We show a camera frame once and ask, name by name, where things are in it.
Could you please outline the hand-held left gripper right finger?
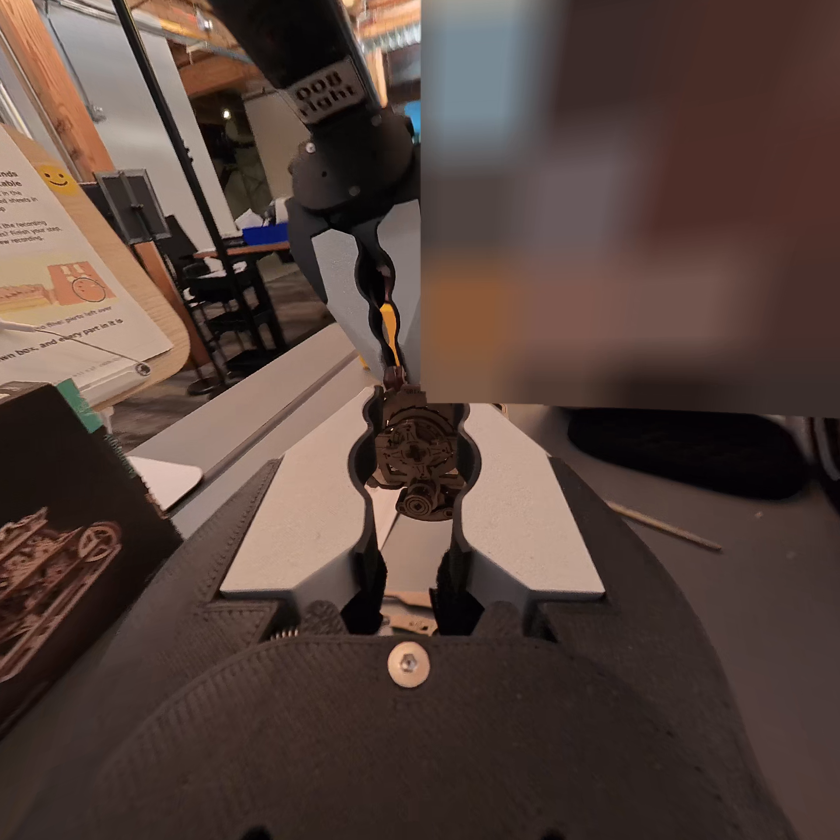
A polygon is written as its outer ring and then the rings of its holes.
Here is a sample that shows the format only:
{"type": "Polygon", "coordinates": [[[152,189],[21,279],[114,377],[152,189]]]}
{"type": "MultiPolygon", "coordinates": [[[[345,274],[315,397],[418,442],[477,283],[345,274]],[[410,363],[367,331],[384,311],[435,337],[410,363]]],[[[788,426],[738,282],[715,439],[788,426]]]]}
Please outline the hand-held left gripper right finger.
{"type": "Polygon", "coordinates": [[[451,632],[471,634],[496,603],[528,623],[545,603],[606,596],[549,453],[499,408],[465,406],[451,530],[451,632]]]}

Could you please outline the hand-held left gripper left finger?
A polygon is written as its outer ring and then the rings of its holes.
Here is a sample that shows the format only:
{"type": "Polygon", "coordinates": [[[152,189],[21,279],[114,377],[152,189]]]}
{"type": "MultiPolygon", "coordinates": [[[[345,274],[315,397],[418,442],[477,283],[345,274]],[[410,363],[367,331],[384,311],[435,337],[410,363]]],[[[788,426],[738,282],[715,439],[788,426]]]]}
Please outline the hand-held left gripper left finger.
{"type": "Polygon", "coordinates": [[[327,602],[350,633],[378,633],[385,562],[366,483],[383,396],[380,386],[364,388],[282,456],[220,595],[279,601],[298,618],[327,602]]]}

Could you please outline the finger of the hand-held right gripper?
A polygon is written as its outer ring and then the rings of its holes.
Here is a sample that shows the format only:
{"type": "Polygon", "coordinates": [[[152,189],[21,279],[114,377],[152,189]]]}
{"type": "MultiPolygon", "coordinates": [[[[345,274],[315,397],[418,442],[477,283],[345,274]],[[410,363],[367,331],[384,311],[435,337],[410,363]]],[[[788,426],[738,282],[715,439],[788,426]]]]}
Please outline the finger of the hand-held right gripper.
{"type": "Polygon", "coordinates": [[[342,327],[361,299],[370,307],[371,331],[379,327],[383,359],[396,364],[382,337],[380,307],[392,305],[393,265],[379,245],[379,224],[360,224],[346,232],[329,228],[311,238],[328,309],[342,327]]]}
{"type": "Polygon", "coordinates": [[[396,342],[409,382],[421,381],[421,207],[399,203],[377,228],[379,245],[393,265],[392,307],[398,316],[396,342]]]}

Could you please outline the round wooden gear assembly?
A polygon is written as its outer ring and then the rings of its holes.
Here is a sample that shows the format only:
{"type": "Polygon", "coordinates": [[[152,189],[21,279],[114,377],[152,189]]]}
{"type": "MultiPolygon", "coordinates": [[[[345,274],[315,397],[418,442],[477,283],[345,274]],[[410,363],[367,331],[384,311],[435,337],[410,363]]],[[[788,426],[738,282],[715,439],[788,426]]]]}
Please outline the round wooden gear assembly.
{"type": "Polygon", "coordinates": [[[367,486],[394,490],[396,511],[421,522],[448,522],[465,486],[457,466],[461,408],[429,402],[418,386],[385,391],[367,486]]]}

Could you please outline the black model kit box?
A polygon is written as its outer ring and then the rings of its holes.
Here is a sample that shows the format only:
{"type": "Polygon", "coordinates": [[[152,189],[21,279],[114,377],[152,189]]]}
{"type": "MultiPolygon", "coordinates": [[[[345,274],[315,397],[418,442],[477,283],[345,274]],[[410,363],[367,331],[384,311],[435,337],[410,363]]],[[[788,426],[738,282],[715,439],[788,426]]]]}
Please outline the black model kit box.
{"type": "Polygon", "coordinates": [[[182,537],[72,381],[1,391],[4,737],[182,537]]]}

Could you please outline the yellow plastic bin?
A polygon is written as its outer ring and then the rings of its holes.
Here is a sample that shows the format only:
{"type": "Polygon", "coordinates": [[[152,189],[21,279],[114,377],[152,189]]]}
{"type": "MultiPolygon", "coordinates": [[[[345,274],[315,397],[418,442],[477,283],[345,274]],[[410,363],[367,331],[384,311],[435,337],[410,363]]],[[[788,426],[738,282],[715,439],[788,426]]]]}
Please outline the yellow plastic bin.
{"type": "MultiPolygon", "coordinates": [[[[342,329],[346,332],[367,369],[372,375],[381,379],[385,367],[389,366],[391,362],[387,358],[383,359],[382,345],[379,341],[379,327],[371,331],[368,301],[361,299],[359,305],[355,306],[354,309],[353,316],[348,316],[344,319],[346,323],[342,326],[342,329]]],[[[383,340],[387,342],[390,351],[394,355],[396,365],[400,366],[403,364],[403,360],[402,352],[399,350],[397,342],[398,324],[396,311],[391,304],[385,303],[380,307],[380,314],[383,340]]]]}

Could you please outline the wooden top table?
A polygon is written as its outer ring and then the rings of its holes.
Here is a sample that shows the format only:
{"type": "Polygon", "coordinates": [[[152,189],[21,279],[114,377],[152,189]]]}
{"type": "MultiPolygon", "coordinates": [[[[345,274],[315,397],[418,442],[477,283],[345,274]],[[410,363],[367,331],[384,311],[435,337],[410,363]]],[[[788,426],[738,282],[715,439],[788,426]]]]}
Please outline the wooden top table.
{"type": "Polygon", "coordinates": [[[289,349],[259,270],[263,258],[287,249],[286,243],[234,245],[226,250],[228,263],[215,270],[210,263],[218,260],[216,250],[199,250],[184,268],[186,302],[230,380],[256,373],[289,349]]]}

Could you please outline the thin wooden stick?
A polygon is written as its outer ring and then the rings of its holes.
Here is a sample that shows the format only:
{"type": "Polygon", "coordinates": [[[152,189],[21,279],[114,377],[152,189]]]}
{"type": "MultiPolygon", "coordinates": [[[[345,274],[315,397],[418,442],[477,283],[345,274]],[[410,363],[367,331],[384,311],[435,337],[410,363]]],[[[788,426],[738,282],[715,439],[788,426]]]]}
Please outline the thin wooden stick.
{"type": "Polygon", "coordinates": [[[679,528],[672,524],[666,523],[665,521],[661,521],[659,519],[653,518],[648,516],[640,511],[636,511],[624,505],[621,505],[617,502],[612,500],[605,500],[605,504],[618,516],[629,520],[630,522],[635,522],[643,527],[648,529],[655,530],[657,532],[666,534],[670,537],[675,539],[679,539],[683,542],[694,544],[706,551],[713,552],[713,553],[721,553],[722,546],[720,544],[713,542],[711,540],[702,538],[701,536],[690,532],[686,529],[679,528]]]}

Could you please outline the black wrist rest pad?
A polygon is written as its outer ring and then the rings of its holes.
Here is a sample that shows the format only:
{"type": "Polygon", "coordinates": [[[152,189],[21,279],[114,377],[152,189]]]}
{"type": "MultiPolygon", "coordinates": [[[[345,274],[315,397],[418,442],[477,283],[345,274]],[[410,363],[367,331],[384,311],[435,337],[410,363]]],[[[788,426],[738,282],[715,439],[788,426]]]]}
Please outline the black wrist rest pad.
{"type": "Polygon", "coordinates": [[[735,497],[789,499],[812,479],[792,435],[752,414],[577,408],[567,435],[606,463],[735,497]]]}

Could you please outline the black boom pole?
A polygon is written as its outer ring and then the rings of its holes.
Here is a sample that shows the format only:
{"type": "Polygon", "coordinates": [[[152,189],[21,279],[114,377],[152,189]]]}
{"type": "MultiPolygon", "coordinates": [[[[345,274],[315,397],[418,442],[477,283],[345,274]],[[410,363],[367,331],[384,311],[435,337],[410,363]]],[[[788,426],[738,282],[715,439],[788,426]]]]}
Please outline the black boom pole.
{"type": "Polygon", "coordinates": [[[164,125],[164,130],[171,142],[171,146],[181,166],[182,172],[193,195],[199,214],[201,215],[206,230],[212,239],[216,256],[222,261],[228,259],[227,247],[215,221],[212,209],[209,206],[203,188],[196,175],[193,159],[186,148],[180,130],[174,119],[172,110],[165,98],[160,82],[154,73],[148,52],[144,46],[140,31],[134,22],[133,15],[124,1],[113,1],[115,14],[119,20],[123,33],[128,40],[129,47],[140,70],[145,86],[147,87],[154,107],[164,125]]]}

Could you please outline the grey square fixture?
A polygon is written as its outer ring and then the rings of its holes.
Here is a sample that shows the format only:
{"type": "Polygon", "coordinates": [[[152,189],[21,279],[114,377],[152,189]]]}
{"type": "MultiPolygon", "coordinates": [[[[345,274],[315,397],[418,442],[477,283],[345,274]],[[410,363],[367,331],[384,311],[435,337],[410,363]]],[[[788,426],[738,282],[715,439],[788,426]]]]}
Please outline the grey square fixture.
{"type": "Polygon", "coordinates": [[[97,172],[94,177],[126,245],[157,243],[172,235],[147,170],[97,172]]]}

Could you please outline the printed instruction sheet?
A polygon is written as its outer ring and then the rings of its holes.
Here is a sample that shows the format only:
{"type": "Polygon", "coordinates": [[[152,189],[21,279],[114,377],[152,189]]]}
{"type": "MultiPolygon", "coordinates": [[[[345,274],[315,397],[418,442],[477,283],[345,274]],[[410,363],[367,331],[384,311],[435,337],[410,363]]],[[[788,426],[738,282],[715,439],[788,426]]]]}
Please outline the printed instruction sheet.
{"type": "Polygon", "coordinates": [[[72,380],[96,402],[138,384],[171,342],[36,171],[68,169],[6,125],[1,141],[1,382],[72,380]]]}

